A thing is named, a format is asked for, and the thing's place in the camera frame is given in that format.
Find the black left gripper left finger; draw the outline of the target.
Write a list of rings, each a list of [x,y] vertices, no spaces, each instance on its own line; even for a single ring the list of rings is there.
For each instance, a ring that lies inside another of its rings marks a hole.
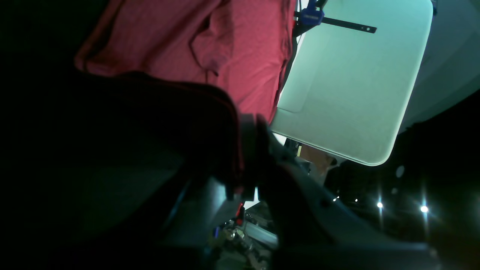
[[[43,77],[24,120],[35,255],[47,270],[209,270],[238,178],[223,90],[132,73]]]

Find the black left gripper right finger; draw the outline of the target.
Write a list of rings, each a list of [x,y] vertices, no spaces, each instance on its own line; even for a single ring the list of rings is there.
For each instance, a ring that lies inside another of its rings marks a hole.
[[[273,270],[437,270],[422,243],[396,241],[358,218],[317,184],[261,117],[240,116],[242,196],[269,207],[278,247]]]

